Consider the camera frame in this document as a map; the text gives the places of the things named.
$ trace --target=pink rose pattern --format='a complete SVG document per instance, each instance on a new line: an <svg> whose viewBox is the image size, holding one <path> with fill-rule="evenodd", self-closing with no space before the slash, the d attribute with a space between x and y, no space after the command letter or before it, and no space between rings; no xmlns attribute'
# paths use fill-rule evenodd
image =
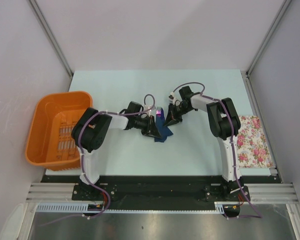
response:
<svg viewBox="0 0 300 240"><path fill-rule="evenodd" d="M260 119L257 116L239 118L241 128L237 138L237 153L240 168L273 167Z"/></svg>

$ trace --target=white table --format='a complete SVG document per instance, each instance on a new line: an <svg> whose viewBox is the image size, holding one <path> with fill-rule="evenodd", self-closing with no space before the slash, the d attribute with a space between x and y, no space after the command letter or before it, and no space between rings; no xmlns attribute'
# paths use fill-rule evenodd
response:
<svg viewBox="0 0 300 240"><path fill-rule="evenodd" d="M180 84L201 82L205 95L232 98L238 115L252 115L248 95L239 70L124 70L76 71L69 91L85 91L99 111L119 112L130 101L143 104L151 93L156 106L167 114L168 96ZM190 86L193 92L200 85ZM101 175L209 176L221 175L221 154L209 127L208 115L192 111L183 122L170 127L174 133L165 143L154 142L138 129L109 130L99 149ZM80 169L50 171L47 175L79 175ZM268 168L242 168L243 175L269 176Z"/></svg>

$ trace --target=floral placemat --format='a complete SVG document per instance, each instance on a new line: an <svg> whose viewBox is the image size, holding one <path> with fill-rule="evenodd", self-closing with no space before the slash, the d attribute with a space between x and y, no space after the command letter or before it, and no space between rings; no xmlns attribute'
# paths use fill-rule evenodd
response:
<svg viewBox="0 0 300 240"><path fill-rule="evenodd" d="M237 138L240 168L269 168L274 163L269 154L264 131L257 116L239 116L241 128Z"/></svg>

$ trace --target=folded blue cloth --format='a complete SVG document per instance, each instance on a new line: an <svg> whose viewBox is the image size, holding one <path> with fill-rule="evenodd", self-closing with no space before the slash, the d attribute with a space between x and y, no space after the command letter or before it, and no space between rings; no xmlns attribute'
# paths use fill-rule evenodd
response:
<svg viewBox="0 0 300 240"><path fill-rule="evenodd" d="M158 129L159 133L161 134L162 138L155 137L155 142L164 143L167 140L167 137L172 136L173 132L167 127L164 126L165 123L165 113L164 110L161 110L160 114L155 115L155 125Z"/></svg>

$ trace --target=orange plastic container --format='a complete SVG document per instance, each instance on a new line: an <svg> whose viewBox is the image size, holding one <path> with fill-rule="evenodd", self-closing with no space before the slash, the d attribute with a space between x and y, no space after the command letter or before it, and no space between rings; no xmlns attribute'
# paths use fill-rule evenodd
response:
<svg viewBox="0 0 300 240"><path fill-rule="evenodd" d="M79 168L80 156L71 131L89 107L92 98L84 91L42 98L35 108L26 143L27 161L53 171Z"/></svg>

